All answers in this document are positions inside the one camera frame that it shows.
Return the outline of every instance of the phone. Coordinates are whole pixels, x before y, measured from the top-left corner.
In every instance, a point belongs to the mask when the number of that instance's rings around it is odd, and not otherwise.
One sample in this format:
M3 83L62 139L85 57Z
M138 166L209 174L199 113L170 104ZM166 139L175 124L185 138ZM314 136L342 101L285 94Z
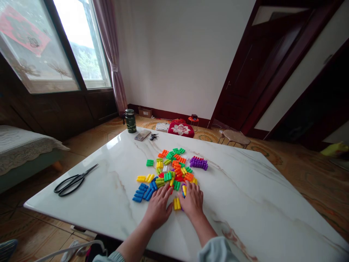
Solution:
M140 132L138 135L135 136L135 140L143 141L150 133L151 131L149 130L143 130L142 132Z

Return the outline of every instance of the pink curtain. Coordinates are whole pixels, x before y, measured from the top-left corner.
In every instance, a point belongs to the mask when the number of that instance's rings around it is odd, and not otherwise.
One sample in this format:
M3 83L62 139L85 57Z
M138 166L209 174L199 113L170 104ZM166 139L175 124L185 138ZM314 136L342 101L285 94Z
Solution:
M95 6L98 27L101 32L103 47L107 55L114 88L114 96L119 114L127 109L127 100L123 78L121 77L119 64L119 48L117 42L116 19L112 0L93 0Z

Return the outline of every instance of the water bottle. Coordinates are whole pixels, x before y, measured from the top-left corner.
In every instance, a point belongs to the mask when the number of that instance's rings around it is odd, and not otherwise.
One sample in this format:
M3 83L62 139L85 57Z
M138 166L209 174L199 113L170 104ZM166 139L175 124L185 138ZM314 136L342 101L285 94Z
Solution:
M137 131L135 111L133 109L126 109L125 112L123 114L123 122L125 124L126 119L127 131L129 133L135 133Z

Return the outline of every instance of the bed leg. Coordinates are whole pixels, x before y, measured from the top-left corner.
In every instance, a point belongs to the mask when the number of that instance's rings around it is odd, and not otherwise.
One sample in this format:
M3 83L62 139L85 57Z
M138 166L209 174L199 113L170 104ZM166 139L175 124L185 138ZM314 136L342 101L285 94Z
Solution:
M62 164L59 161L54 162L51 166L58 172L63 170Z

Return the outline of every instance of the window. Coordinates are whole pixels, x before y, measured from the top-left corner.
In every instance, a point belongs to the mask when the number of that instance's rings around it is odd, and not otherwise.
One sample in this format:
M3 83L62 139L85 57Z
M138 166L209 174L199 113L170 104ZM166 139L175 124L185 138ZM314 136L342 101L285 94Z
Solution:
M108 68L91 1L54 0L87 88L110 87Z
M0 0L0 52L32 94L110 87L92 3L54 0L75 57L67 57L43 0Z

